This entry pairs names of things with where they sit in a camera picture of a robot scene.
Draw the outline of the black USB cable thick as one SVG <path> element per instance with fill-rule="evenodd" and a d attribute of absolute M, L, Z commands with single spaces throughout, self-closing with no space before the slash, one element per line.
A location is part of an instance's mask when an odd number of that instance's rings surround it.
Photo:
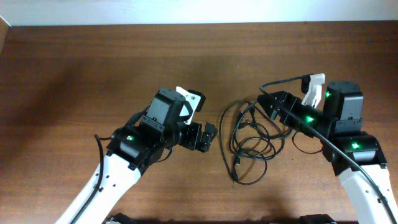
<path fill-rule="evenodd" d="M 230 109 L 243 104 L 246 104 L 247 107 L 245 107 L 236 116 L 236 121 L 233 123 L 233 128 L 228 137 L 227 146 L 224 147 L 224 117 Z M 256 121 L 256 111 L 258 110 L 257 104 L 258 102 L 256 101 L 250 102 L 244 100 L 232 102 L 223 110 L 218 126 L 220 131 L 220 152 L 223 164 L 229 178 L 235 184 L 239 185 L 254 185 L 262 180 L 267 173 L 267 161 L 274 157 L 272 154 L 268 156 L 266 152 L 271 150 L 272 153 L 276 153 L 276 150 L 271 143 L 271 137 L 267 128 Z M 239 140 L 238 131 L 247 127 L 254 129 L 258 135 Z M 238 175 L 237 168 L 241 165 L 242 159 L 250 159 L 252 161 L 261 161 L 264 163 L 264 170 L 256 180 L 251 182 L 241 180 Z"/>

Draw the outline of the black USB cable thin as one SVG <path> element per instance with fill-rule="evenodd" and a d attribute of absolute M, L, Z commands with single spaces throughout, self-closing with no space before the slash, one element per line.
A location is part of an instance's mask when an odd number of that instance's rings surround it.
<path fill-rule="evenodd" d="M 267 117 L 265 112 L 258 107 L 258 104 L 259 103 L 257 101 L 250 102 L 238 100 L 231 103 L 225 109 L 224 112 L 227 113 L 232 107 L 247 105 L 247 107 L 243 108 L 236 117 L 236 122 L 228 139 L 228 150 L 238 158 L 269 161 L 282 152 L 285 147 L 285 140 L 293 133 L 293 131 L 290 128 L 283 131 L 282 128 Z M 277 133 L 272 135 L 265 125 L 261 124 L 256 119 L 256 113 L 259 113 L 260 116 L 270 123 Z M 238 141 L 238 131 L 244 128 L 252 128 L 257 133 L 257 136 L 248 137 Z M 264 149 L 261 150 L 245 147 L 249 141 L 262 141 L 266 145 Z"/>

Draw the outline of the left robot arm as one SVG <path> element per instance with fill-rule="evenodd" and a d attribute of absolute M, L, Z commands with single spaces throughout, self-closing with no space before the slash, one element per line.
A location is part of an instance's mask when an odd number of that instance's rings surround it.
<path fill-rule="evenodd" d="M 103 223 L 119 199 L 152 165 L 164 161 L 164 150 L 179 145 L 208 152 L 218 134 L 214 124 L 193 122 L 206 100 L 195 90 L 161 88 L 151 103 L 107 137 L 95 137 L 100 162 L 57 223 Z"/>

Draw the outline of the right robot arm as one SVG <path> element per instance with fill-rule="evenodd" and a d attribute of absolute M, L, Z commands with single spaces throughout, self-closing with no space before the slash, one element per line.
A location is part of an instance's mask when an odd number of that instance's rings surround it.
<path fill-rule="evenodd" d="M 361 129 L 364 97 L 358 84 L 329 83 L 322 110 L 286 91 L 263 91 L 257 100 L 270 119 L 279 117 L 283 125 L 320 140 L 359 223 L 397 223 L 386 157 L 379 141 Z"/>

